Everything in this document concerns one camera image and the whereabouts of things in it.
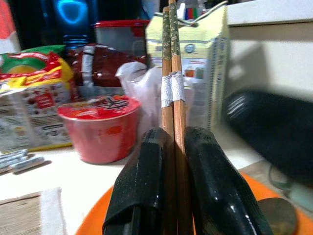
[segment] orange plate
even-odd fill
[[[262,200],[270,197],[280,197],[279,194],[268,189],[258,181],[251,177],[242,174],[248,182],[254,196],[257,200]],[[110,188],[90,210],[82,225],[79,227],[76,235],[102,235],[102,225],[109,206],[112,188]],[[297,232],[295,235],[312,235],[313,221],[310,220],[302,211],[296,210],[299,220]]]

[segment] white tape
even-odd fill
[[[161,87],[161,105],[168,107],[173,101],[183,100],[184,95],[184,77],[181,71],[170,73],[168,76],[162,77]]]

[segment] blue light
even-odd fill
[[[64,9],[66,7],[72,8],[73,6],[78,6],[79,12],[75,19],[69,19],[68,16],[65,14]],[[68,24],[77,24],[79,23],[86,14],[87,11],[87,4],[77,0],[60,0],[57,4],[58,12],[60,13],[61,17],[68,23]]]

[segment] snack bag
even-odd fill
[[[12,107],[13,113],[1,112],[0,139],[10,136],[15,144],[0,144],[1,151],[16,148],[32,150],[70,145],[70,138],[57,116],[57,107],[78,98],[73,72],[56,53],[21,52],[1,55],[0,108]],[[11,123],[19,128],[13,135]],[[24,141],[19,138],[27,136]]]
[[[211,129],[221,116],[229,40],[225,4],[218,4],[192,22],[179,20],[182,72],[195,90],[190,126]],[[162,14],[155,13],[150,21],[146,40],[152,62],[161,66]]]

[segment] red lid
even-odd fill
[[[141,27],[146,26],[150,20],[122,20],[122,21],[99,21],[96,28],[102,27]]]
[[[85,102],[61,105],[58,115],[71,120],[106,120],[130,114],[139,106],[137,100],[125,95],[101,95]]]

